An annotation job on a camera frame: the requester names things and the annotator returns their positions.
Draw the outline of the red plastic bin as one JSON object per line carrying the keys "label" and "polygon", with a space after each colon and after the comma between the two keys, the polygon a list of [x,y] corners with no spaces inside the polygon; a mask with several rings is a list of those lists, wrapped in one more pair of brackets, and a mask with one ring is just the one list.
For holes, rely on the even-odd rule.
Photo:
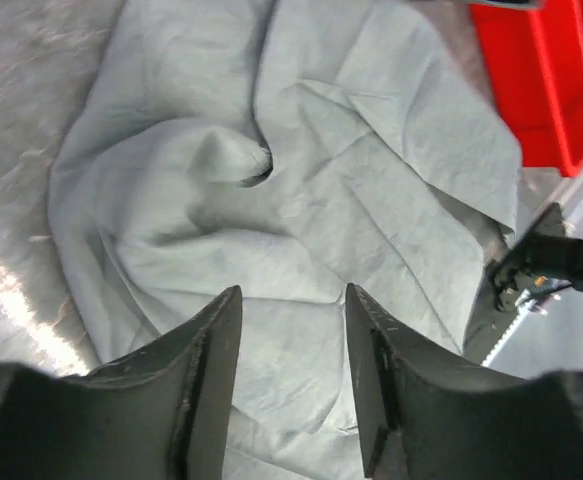
{"label": "red plastic bin", "polygon": [[583,169],[583,1],[470,8],[500,116],[526,167]]}

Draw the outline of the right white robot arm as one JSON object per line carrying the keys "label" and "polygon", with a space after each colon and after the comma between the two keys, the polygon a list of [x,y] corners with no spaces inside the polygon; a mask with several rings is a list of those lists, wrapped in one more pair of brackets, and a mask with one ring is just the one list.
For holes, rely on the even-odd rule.
{"label": "right white robot arm", "polygon": [[550,204],[493,266],[489,283],[500,312],[512,312],[568,288],[583,292],[583,238],[567,235],[560,204]]}

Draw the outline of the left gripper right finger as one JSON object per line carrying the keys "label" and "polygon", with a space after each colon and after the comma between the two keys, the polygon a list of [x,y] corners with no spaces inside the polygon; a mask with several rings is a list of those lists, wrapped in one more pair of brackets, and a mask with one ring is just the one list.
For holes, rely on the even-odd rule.
{"label": "left gripper right finger", "polygon": [[583,372],[474,364],[353,284],[345,313],[366,478],[583,479]]}

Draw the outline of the grey shirt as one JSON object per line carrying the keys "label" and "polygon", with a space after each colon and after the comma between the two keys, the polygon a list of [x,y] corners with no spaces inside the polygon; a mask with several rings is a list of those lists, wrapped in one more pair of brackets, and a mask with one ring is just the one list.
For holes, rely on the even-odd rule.
{"label": "grey shirt", "polygon": [[103,362],[242,289],[225,478],[359,479],[347,285],[460,353],[520,160],[409,5],[129,1],[49,222]]}

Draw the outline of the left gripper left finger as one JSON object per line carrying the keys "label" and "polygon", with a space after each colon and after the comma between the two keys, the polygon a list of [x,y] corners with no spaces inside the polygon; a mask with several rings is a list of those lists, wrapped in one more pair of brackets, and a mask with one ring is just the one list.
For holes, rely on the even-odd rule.
{"label": "left gripper left finger", "polygon": [[0,363],[0,479],[218,479],[242,327],[230,287],[87,375]]}

